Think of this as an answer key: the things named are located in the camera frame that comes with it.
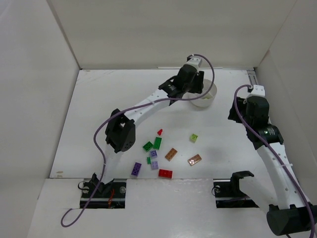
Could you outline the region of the small lime green lego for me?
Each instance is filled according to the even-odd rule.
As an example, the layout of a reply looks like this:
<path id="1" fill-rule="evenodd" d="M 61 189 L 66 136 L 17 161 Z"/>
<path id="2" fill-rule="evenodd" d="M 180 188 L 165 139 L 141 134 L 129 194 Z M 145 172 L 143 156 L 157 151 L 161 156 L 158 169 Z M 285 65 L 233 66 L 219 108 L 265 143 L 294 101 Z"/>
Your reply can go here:
<path id="1" fill-rule="evenodd" d="M 197 141 L 198 136 L 196 134 L 191 134 L 190 141 L 195 143 Z"/>

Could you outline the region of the dark green square lego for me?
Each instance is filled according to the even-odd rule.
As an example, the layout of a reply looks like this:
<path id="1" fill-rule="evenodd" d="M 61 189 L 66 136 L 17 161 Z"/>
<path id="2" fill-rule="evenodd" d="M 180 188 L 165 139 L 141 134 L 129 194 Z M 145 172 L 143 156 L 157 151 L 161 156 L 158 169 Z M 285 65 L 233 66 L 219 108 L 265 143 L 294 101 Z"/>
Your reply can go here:
<path id="1" fill-rule="evenodd" d="M 153 148 L 153 143 L 148 141 L 142 148 L 145 152 L 149 152 Z"/>

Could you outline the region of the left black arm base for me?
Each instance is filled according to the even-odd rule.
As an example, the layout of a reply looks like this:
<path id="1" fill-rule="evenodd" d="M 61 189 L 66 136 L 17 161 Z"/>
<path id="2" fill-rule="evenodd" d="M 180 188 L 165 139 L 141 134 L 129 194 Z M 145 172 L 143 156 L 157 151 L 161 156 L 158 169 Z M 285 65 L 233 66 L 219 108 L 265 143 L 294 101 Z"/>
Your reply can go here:
<path id="1" fill-rule="evenodd" d="M 81 191 L 79 206 L 84 208 L 92 195 L 95 186 L 99 182 L 97 175 L 93 174 L 90 180 L 78 183 L 77 188 Z M 107 184 L 101 182 L 94 196 L 87 205 L 87 209 L 124 209 L 126 197 L 127 179 L 113 179 Z"/>

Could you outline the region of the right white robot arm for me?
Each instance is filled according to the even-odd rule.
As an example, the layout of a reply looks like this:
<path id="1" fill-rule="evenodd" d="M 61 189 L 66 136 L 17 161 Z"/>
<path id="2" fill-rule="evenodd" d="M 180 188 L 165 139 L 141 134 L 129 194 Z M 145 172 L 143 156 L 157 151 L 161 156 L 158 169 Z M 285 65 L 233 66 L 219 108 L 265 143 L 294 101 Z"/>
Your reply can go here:
<path id="1" fill-rule="evenodd" d="M 250 171 L 233 173 L 232 188 L 246 193 L 266 214 L 271 231 L 276 236 L 311 231 L 315 235 L 317 207 L 303 193 L 285 153 L 279 129 L 268 122 L 269 103 L 266 98 L 235 97 L 229 120 L 241 123 L 265 164 L 275 194 L 262 187 Z"/>

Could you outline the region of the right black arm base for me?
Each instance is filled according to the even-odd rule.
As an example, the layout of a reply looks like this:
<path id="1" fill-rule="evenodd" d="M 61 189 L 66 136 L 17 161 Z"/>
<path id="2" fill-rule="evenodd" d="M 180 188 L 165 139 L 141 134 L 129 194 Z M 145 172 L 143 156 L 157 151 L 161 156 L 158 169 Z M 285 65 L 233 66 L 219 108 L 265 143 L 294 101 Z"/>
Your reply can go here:
<path id="1" fill-rule="evenodd" d="M 250 171 L 234 172 L 231 178 L 213 179 L 212 195 L 216 208 L 258 208 L 258 205 L 240 190 L 239 181 L 254 177 Z"/>

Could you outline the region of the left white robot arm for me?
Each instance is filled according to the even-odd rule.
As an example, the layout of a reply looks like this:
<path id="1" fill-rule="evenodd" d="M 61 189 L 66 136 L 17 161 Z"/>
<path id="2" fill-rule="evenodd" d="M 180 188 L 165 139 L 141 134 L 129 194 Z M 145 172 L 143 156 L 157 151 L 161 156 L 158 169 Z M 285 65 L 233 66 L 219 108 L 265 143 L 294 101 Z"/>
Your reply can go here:
<path id="1" fill-rule="evenodd" d="M 111 113 L 101 127 L 106 125 L 106 148 L 101 151 L 104 160 L 100 181 L 104 184 L 114 179 L 113 171 L 123 153 L 129 150 L 136 140 L 136 129 L 153 114 L 183 101 L 186 93 L 201 94 L 203 92 L 204 72 L 200 70 L 202 59 L 189 59 L 179 72 L 161 84 L 150 96 L 135 106 Z"/>

